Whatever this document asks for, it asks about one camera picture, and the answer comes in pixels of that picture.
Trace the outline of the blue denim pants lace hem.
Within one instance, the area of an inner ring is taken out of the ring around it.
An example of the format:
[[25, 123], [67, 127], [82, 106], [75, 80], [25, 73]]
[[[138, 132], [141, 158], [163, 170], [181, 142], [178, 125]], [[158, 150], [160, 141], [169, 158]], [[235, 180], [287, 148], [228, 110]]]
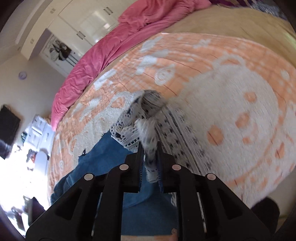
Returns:
[[175, 194], [162, 194], [157, 187], [155, 160], [157, 142], [165, 153], [191, 172], [204, 175], [213, 164], [200, 144], [186, 114], [155, 90], [143, 91], [88, 153], [78, 158], [77, 167], [54, 187], [51, 202], [57, 201], [83, 175], [108, 173], [124, 163], [139, 144], [144, 146], [142, 187], [139, 193], [123, 198], [123, 235], [168, 235], [177, 225]]

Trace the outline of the white drawer cabinet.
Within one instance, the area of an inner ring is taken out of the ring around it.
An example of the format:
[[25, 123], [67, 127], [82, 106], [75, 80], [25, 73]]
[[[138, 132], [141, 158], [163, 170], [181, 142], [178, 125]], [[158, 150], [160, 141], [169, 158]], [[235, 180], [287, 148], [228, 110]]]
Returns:
[[27, 136], [23, 146], [27, 149], [38, 151], [46, 149], [51, 151], [55, 132], [50, 124], [39, 115], [35, 115], [26, 129]]

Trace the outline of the orange white bear blanket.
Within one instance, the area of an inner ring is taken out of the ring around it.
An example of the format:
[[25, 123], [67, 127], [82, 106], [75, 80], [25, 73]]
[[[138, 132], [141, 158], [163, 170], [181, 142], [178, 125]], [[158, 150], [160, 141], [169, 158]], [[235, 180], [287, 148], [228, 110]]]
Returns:
[[294, 170], [294, 66], [245, 39], [160, 33], [107, 67], [59, 123], [49, 193], [145, 90], [166, 99], [192, 138], [181, 164], [215, 173], [247, 206]]

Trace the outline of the hanging clothes by door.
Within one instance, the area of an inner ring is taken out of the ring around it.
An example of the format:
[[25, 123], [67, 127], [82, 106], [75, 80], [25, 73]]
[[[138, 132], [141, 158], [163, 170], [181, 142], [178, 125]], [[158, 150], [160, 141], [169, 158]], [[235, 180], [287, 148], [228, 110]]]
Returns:
[[72, 50], [59, 40], [50, 43], [49, 53], [52, 61], [65, 61], [71, 52]]

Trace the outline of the white glossy wardrobe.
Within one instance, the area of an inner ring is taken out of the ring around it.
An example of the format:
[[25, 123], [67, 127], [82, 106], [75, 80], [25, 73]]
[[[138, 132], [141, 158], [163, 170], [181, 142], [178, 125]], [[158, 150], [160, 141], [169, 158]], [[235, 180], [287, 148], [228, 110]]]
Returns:
[[[63, 76], [67, 76], [80, 58], [118, 25], [119, 16], [133, 1], [38, 1], [21, 33], [21, 54], [31, 60], [40, 56]], [[63, 42], [72, 52], [65, 61], [52, 61], [49, 47], [54, 40]]]

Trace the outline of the beige bed sheet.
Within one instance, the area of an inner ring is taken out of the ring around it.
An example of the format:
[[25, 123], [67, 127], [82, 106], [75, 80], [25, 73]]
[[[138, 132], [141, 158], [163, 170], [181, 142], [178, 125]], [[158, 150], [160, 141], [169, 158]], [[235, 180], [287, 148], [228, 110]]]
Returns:
[[164, 32], [191, 32], [248, 39], [266, 46], [295, 65], [295, 31], [291, 24], [255, 9], [210, 6], [193, 12]]

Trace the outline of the pink crumpled duvet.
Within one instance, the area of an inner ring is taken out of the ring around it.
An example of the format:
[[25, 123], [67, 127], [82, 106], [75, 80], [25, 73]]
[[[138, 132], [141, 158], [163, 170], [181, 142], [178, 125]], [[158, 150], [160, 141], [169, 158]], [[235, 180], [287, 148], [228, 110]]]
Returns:
[[208, 0], [136, 1], [119, 17], [119, 24], [78, 61], [55, 95], [51, 126], [55, 131], [86, 87], [117, 57], [182, 20], [211, 6]]

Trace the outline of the black bag on wall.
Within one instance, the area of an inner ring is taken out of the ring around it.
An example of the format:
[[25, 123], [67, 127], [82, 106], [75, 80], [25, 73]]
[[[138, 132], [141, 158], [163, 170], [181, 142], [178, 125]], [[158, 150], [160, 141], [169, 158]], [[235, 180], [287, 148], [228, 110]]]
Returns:
[[20, 118], [18, 118], [11, 110], [3, 105], [1, 107], [1, 140], [12, 146], [15, 141], [16, 134], [20, 126]]

